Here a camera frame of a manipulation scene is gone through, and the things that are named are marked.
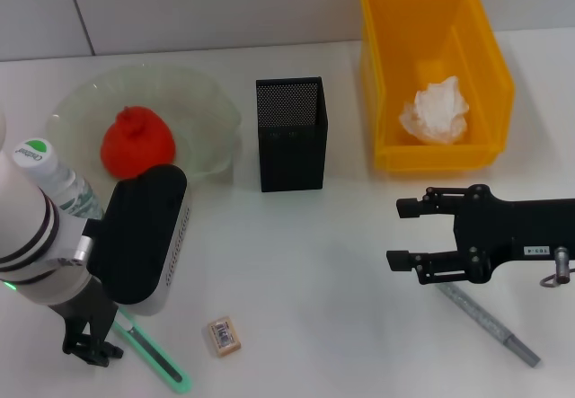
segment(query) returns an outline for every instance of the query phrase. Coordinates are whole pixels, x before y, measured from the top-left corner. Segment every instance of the orange plastic bin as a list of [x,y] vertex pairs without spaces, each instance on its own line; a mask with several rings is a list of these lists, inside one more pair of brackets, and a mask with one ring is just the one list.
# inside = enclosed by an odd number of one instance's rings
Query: orange plastic bin
[[[505,149],[514,86],[480,0],[361,0],[361,72],[376,169],[461,171]],[[402,127],[406,102],[429,83],[459,78],[467,131],[450,146],[424,145]]]

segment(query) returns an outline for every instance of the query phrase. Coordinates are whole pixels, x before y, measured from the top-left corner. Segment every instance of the glass bowl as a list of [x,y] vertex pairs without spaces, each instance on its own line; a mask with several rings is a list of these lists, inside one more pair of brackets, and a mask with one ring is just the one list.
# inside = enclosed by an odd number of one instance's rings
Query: glass bowl
[[219,85],[187,67],[122,66],[83,84],[47,125],[60,159],[82,174],[107,207],[118,181],[103,167],[103,136],[125,106],[146,106],[172,131],[173,162],[193,184],[232,162],[241,117]]

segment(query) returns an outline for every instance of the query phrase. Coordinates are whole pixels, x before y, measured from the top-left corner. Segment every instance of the white tissue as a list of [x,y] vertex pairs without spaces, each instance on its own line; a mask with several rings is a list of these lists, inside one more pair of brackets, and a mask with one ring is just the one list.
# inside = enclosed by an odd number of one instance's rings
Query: white tissue
[[429,84],[415,94],[413,104],[405,103],[399,120],[417,139],[429,144],[453,144],[467,130],[465,113],[469,105],[459,92],[457,76],[441,84]]

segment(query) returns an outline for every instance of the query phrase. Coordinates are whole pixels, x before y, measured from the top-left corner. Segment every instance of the red fruit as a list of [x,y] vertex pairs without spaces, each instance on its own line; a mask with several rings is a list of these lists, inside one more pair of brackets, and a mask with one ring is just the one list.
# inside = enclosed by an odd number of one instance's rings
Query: red fruit
[[102,141],[104,167],[120,179],[134,178],[157,164],[170,164],[176,155],[172,132],[155,113],[126,106]]

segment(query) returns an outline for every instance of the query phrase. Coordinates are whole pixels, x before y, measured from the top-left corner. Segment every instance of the white tabletop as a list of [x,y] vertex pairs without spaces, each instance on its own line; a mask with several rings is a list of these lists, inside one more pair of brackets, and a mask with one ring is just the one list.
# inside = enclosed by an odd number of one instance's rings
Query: white tabletop
[[[7,146],[42,134],[76,86],[115,66],[163,62],[215,77],[243,114],[233,175],[194,192],[165,309],[144,330],[194,381],[191,396],[573,396],[575,285],[544,289],[548,262],[507,264],[463,284],[543,360],[529,368],[385,251],[455,248],[451,218],[400,220],[395,200],[428,186],[482,182],[502,199],[575,197],[573,30],[498,34],[517,86],[508,150],[490,168],[448,179],[369,171],[359,43],[82,57],[0,64]],[[329,116],[321,191],[260,192],[256,79],[319,75]],[[230,315],[243,348],[216,358],[206,325]],[[0,288],[2,396],[170,395],[125,349],[108,368],[61,351],[62,319]]]

